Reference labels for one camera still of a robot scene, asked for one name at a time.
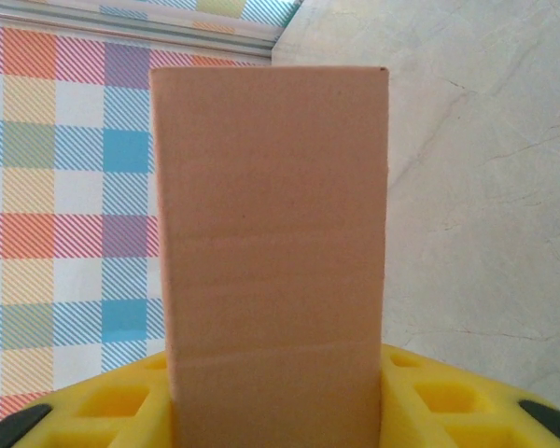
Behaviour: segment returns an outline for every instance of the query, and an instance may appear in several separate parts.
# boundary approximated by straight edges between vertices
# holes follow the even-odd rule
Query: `brown cardboard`
[[[378,446],[387,80],[152,73],[176,446]]]

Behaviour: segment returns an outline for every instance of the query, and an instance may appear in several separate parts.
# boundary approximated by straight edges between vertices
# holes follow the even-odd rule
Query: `black rubber edge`
[[[560,440],[560,411],[530,399],[522,399],[519,406]]]
[[[49,404],[36,404],[0,421],[0,448],[11,448],[50,413]]]

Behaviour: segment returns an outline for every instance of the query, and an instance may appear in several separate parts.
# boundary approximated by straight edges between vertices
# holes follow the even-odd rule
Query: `marble wall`
[[[273,63],[391,70],[385,342],[560,406],[560,0],[306,0]]]

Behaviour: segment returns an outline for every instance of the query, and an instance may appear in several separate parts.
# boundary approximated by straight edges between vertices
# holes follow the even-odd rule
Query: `cardboard box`
[[[177,446],[377,447],[387,71],[151,82]]]

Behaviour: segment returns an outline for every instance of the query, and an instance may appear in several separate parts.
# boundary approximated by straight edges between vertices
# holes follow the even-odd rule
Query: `yellow plastic base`
[[[380,448],[560,448],[518,406],[550,403],[389,345],[383,346]],[[164,353],[31,403],[53,407],[15,448],[167,448],[171,403]]]

